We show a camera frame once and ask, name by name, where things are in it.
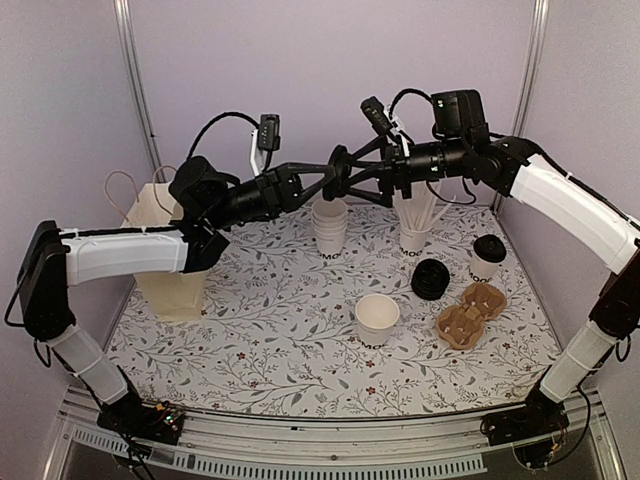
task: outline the cardboard cup holder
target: cardboard cup holder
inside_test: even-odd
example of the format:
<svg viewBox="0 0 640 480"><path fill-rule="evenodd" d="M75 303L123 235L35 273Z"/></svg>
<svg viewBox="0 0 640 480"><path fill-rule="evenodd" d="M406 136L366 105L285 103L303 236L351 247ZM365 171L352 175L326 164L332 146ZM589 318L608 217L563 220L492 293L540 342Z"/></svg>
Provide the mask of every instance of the cardboard cup holder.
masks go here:
<svg viewBox="0 0 640 480"><path fill-rule="evenodd" d="M436 330L456 350L476 346L484 334L484 322L493 320L507 306L507 298L486 283L474 283L462 294L462 305L447 307L436 320Z"/></svg>

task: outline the black cup lid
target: black cup lid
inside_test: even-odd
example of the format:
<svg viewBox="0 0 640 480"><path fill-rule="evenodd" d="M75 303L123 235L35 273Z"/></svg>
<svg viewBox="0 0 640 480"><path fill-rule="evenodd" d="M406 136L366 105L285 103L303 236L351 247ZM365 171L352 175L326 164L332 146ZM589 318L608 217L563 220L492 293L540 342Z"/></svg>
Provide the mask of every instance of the black cup lid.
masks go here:
<svg viewBox="0 0 640 480"><path fill-rule="evenodd" d="M449 286L449 270L444 263L427 258L413 272L411 288L423 300L438 300Z"/></svg>
<svg viewBox="0 0 640 480"><path fill-rule="evenodd" d="M507 256L507 249L495 235L485 235L473 242L473 251L485 262L500 263Z"/></svg>

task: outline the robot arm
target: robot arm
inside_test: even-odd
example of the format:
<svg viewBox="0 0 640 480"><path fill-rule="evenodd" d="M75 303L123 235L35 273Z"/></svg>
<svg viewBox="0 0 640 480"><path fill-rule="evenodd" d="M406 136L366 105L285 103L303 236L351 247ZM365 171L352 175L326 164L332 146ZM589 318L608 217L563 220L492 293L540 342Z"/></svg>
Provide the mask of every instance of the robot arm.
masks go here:
<svg viewBox="0 0 640 480"><path fill-rule="evenodd" d="M394 190L411 197L412 183L468 178L540 211L587 245L612 272L588 322L533 387L525 406L487 415L483 431L493 445L566 427L562 401L638 325L640 229L632 218L571 181L533 142L490 134L478 92L445 92L431 101L438 141L407 145L394 135L394 123L382 104L375 98L365 100L361 108L378 137L353 154L344 146L335 148L329 163L336 169L336 181L323 195L327 200L355 195L390 207ZM492 141L491 136L499 138ZM362 160L376 150L379 162ZM353 174L356 168L360 171ZM356 188L371 178L379 192Z"/></svg>
<svg viewBox="0 0 640 480"><path fill-rule="evenodd" d="M303 188L301 174L323 174ZM277 218L302 206L332 181L329 166L289 163L240 183L217 172L204 157L189 158L170 192L185 216L170 225L112 230L61 230L42 222L18 274L22 324L45 343L101 404L98 425L121 434L176 444L181 409L167 402L145 405L123 371L97 342L76 325L67 288L80 283L143 272L191 273L208 270L229 242L217 230L247 221Z"/></svg>

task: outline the floral tablecloth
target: floral tablecloth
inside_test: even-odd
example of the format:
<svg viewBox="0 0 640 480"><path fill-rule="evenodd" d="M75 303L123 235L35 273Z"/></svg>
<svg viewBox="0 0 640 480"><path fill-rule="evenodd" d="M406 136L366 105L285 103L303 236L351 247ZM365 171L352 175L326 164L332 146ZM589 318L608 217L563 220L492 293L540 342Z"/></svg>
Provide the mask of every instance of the floral tablecloth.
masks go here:
<svg viewBox="0 0 640 480"><path fill-rule="evenodd" d="M471 244L493 233L508 255L492 284L508 307L470 351L452 350L434 324L471 283ZM353 206L342 256L323 260L309 210L236 228L210 272L203 320L158 322L134 292L109 347L140 393L189 407L303 417L373 417L463 411L520 401L559 353L492 213L452 207L419 258L400 252L393 210ZM427 302L413 268L444 262L451 284ZM402 317L389 343L357 340L354 306L392 296Z"/></svg>

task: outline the paper cup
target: paper cup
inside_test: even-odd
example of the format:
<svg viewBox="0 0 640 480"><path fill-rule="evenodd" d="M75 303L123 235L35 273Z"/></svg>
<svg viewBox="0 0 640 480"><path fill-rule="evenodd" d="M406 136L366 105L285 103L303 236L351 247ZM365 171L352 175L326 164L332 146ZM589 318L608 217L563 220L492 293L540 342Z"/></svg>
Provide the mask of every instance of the paper cup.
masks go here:
<svg viewBox="0 0 640 480"><path fill-rule="evenodd" d="M347 222L342 222L340 225L336 227L322 227L316 224L315 222L313 222L312 226L313 226L314 232L324 234L324 235L332 235L334 233L341 232L342 230L347 228Z"/></svg>
<svg viewBox="0 0 640 480"><path fill-rule="evenodd" d="M342 222L347 218L347 204L339 198L331 202L316 200L311 206L311 215L320 225Z"/></svg>
<svg viewBox="0 0 640 480"><path fill-rule="evenodd" d="M506 256L504 243L495 235L485 235L476 239L473 242L469 276L474 282L488 282Z"/></svg>
<svg viewBox="0 0 640 480"><path fill-rule="evenodd" d="M495 275L499 265L499 263L482 260L475 252L473 252L471 264L469 265L469 275L474 282L486 283L491 280L493 275Z"/></svg>
<svg viewBox="0 0 640 480"><path fill-rule="evenodd" d="M339 220L333 220L328 222L324 220L318 220L315 216L312 215L311 222L320 228L337 228L337 227L342 227L347 223L347 216L344 215L340 217Z"/></svg>
<svg viewBox="0 0 640 480"><path fill-rule="evenodd" d="M356 304L360 341L367 348L380 348L391 337L399 318L400 308L392 298L380 293L362 297Z"/></svg>
<svg viewBox="0 0 640 480"><path fill-rule="evenodd" d="M341 231L335 233L322 233L315 232L316 245L318 251L323 258L332 259L340 255L340 251L344 246L344 240L346 238L347 227L344 227Z"/></svg>
<svg viewBox="0 0 640 480"><path fill-rule="evenodd" d="M427 243L428 237L429 230L418 232L401 226L400 249L402 250L402 253L409 257L417 257L422 253L424 244Z"/></svg>

